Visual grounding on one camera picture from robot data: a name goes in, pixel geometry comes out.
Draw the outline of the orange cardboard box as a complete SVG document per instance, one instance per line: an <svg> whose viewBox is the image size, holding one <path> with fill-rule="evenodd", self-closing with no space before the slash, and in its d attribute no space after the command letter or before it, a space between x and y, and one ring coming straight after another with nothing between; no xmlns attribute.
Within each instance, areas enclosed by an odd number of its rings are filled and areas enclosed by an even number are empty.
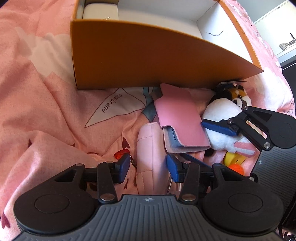
<svg viewBox="0 0 296 241"><path fill-rule="evenodd" d="M91 3L117 4L119 20L82 19ZM76 1L70 36L80 90L212 88L262 73L229 1Z"/></svg>

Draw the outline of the white door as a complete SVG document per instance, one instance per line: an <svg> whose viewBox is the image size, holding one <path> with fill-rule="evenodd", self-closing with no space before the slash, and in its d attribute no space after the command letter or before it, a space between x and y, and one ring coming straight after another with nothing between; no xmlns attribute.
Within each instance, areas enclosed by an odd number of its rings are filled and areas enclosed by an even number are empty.
<svg viewBox="0 0 296 241"><path fill-rule="evenodd" d="M283 50L280 45L292 40L290 33L295 37L295 6L290 1L284 1L254 24L275 55L286 53L292 46Z"/></svg>

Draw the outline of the white pink plush toy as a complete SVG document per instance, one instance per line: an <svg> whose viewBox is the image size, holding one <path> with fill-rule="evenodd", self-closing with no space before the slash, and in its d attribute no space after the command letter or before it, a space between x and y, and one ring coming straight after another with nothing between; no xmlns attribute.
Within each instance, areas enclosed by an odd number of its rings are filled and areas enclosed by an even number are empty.
<svg viewBox="0 0 296 241"><path fill-rule="evenodd" d="M255 155L255 146L239 133L237 126L231 125L228 121L240 113L242 110L226 98L217 99L207 106L202 116L202 126L212 149L238 153L246 157Z"/></svg>

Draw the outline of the red heart keychain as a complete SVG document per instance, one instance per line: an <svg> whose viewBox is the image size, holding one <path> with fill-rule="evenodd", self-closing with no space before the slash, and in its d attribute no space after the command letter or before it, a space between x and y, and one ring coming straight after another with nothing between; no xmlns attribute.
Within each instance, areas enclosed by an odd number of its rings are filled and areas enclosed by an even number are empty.
<svg viewBox="0 0 296 241"><path fill-rule="evenodd" d="M119 160L123 155L130 154L129 149L121 149L114 154L114 158Z"/></svg>

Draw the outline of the blue ocean park tag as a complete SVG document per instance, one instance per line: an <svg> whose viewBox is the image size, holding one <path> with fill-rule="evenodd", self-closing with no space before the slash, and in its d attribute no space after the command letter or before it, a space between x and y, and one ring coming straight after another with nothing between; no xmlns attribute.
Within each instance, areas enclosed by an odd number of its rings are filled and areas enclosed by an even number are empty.
<svg viewBox="0 0 296 241"><path fill-rule="evenodd" d="M229 81L222 81L220 82L217 87L222 85L230 85L230 84L239 84L239 83L245 83L245 80L229 80Z"/></svg>

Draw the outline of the pink card wallet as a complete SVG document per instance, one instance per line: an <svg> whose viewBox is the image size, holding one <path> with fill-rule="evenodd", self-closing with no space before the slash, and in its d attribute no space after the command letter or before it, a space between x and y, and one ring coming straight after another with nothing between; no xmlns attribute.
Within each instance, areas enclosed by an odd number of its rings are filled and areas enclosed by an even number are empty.
<svg viewBox="0 0 296 241"><path fill-rule="evenodd" d="M190 153L210 148L201 117L191 94L173 85L161 84L162 97L154 101L159 125L169 153Z"/></svg>

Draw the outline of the black wardrobe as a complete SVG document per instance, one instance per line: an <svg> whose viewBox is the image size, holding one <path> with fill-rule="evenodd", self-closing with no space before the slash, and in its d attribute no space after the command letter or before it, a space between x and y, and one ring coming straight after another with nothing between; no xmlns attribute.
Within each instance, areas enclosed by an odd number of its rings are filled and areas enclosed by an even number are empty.
<svg viewBox="0 0 296 241"><path fill-rule="evenodd" d="M293 97L295 99L295 96L296 96L296 63L295 61L292 61L291 63L283 66L282 73L286 78L292 90Z"/></svg>

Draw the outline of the pink duvet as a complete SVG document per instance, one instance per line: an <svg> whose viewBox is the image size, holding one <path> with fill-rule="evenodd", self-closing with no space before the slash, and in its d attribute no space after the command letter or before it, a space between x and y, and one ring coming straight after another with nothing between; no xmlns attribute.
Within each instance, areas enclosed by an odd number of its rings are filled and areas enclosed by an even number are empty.
<svg viewBox="0 0 296 241"><path fill-rule="evenodd" d="M273 53L239 3L229 2L262 66L239 83L248 107L295 118ZM154 101L162 83L78 89L75 3L8 1L1 8L1 240L280 240L283 202L251 174L257 147L241 164L243 176L223 164L227 151L210 145L169 153L164 136L166 155L189 165L185 180L169 176L164 195L138 193L138 133L159 124ZM191 94L202 124L217 85L173 86ZM116 184L114 154L121 149L129 149L130 167Z"/></svg>

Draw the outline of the pink fabric pouch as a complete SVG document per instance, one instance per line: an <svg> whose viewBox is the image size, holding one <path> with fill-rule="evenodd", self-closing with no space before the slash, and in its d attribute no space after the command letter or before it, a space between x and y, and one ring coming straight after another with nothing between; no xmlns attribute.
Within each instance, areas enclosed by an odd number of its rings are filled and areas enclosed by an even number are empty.
<svg viewBox="0 0 296 241"><path fill-rule="evenodd" d="M142 126L136 148L136 184L140 195L167 193L169 171L166 165L163 130L158 123Z"/></svg>

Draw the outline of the red panda plush toy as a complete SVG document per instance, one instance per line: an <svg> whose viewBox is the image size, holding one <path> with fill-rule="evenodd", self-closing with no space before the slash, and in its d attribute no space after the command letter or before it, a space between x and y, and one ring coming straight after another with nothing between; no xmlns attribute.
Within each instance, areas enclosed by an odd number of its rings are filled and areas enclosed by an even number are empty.
<svg viewBox="0 0 296 241"><path fill-rule="evenodd" d="M210 99L209 103L225 98L235 103L240 109L245 106L252 106L250 97L247 95L244 87L240 84L222 84L214 89L214 96Z"/></svg>

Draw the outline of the long white box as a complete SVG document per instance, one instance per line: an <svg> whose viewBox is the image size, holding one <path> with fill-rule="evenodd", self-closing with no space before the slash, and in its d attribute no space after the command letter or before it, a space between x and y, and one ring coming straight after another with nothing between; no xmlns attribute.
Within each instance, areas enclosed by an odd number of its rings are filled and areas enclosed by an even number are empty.
<svg viewBox="0 0 296 241"><path fill-rule="evenodd" d="M117 4L88 4L84 8L82 19L119 20Z"/></svg>

